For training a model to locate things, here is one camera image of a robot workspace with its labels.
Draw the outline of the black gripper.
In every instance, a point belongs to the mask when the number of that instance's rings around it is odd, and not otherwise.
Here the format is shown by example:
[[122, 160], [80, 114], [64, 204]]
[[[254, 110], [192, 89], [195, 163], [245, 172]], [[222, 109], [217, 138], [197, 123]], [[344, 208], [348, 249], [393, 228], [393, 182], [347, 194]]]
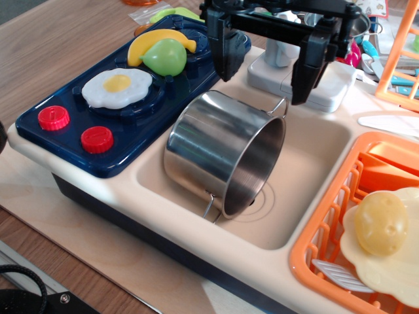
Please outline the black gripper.
[[[215, 71], [225, 82], [244, 61], [243, 32], [300, 47], [291, 79], [292, 105], [306, 103], [327, 65], [347, 55], [351, 29], [361, 16], [361, 9], [348, 1], [203, 1], [199, 9], [207, 25]], [[322, 14], [323, 18], [314, 27], [306, 26], [280, 18], [286, 11]]]

